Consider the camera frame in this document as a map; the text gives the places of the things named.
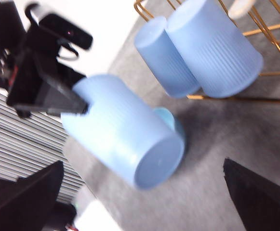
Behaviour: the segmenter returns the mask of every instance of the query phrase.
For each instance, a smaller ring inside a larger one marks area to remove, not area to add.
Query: white wall
[[[24,26],[29,26],[24,9],[32,0],[14,0]],[[133,0],[39,0],[66,19],[89,32],[93,46],[89,51],[77,47],[80,58],[67,64],[86,75],[107,72],[133,27],[138,14]]]

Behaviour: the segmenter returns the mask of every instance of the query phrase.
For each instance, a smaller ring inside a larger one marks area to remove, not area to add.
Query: ribbed cup
[[[208,96],[235,95],[262,70],[262,55],[214,0],[184,2],[166,31]]]
[[[85,115],[62,114],[66,131],[131,185],[147,189],[172,175],[182,138],[117,77],[80,80],[73,90],[89,103]]]
[[[163,16],[151,19],[138,32],[134,44],[168,95],[182,98],[200,86],[165,32]]]

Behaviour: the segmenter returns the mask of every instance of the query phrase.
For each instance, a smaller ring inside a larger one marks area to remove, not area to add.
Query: cup bottom
[[[178,167],[183,154],[184,142],[178,135],[172,135],[155,144],[136,169],[136,187],[150,189],[168,179]]]

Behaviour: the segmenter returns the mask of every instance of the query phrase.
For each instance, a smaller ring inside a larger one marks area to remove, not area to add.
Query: cable
[[[59,57],[60,59],[68,60],[68,61],[75,61],[79,58],[79,53],[69,43],[63,43],[62,46],[65,47],[68,51],[74,53],[76,56],[75,57],[62,57],[58,54],[57,57]]]

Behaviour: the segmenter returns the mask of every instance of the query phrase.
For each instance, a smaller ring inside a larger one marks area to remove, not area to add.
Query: gold wire rack
[[[139,15],[145,20],[149,21],[150,19],[154,18],[153,14],[146,9],[143,5],[142,2],[145,0],[136,0],[134,3],[134,8],[135,10],[139,13]],[[175,0],[178,5],[182,4],[181,0]],[[228,10],[223,3],[222,0],[218,0],[222,8],[226,13],[228,13]],[[280,5],[276,2],[276,0],[268,0],[270,3],[275,7],[277,12],[280,14]],[[173,8],[173,10],[176,10],[175,5],[172,3],[171,0],[167,0],[169,5]],[[275,24],[272,26],[268,26],[265,21],[263,20],[262,16],[258,12],[255,6],[251,8],[251,10],[248,12],[248,15],[251,17],[251,19],[255,22],[255,24],[259,27],[258,29],[255,30],[250,30],[243,32],[244,36],[251,36],[259,33],[263,33],[265,37],[268,39],[272,45],[276,47],[278,52],[280,53],[280,39],[276,39],[274,34],[272,33],[273,30],[280,29],[280,24]],[[264,72],[260,73],[259,76],[280,76],[280,71],[274,71],[274,72]],[[188,99],[192,100],[232,100],[232,101],[253,101],[253,102],[269,102],[269,103],[280,103],[280,99],[272,99],[272,98],[245,98],[245,97],[228,97],[224,99],[215,99],[211,98],[205,95],[188,95]]]

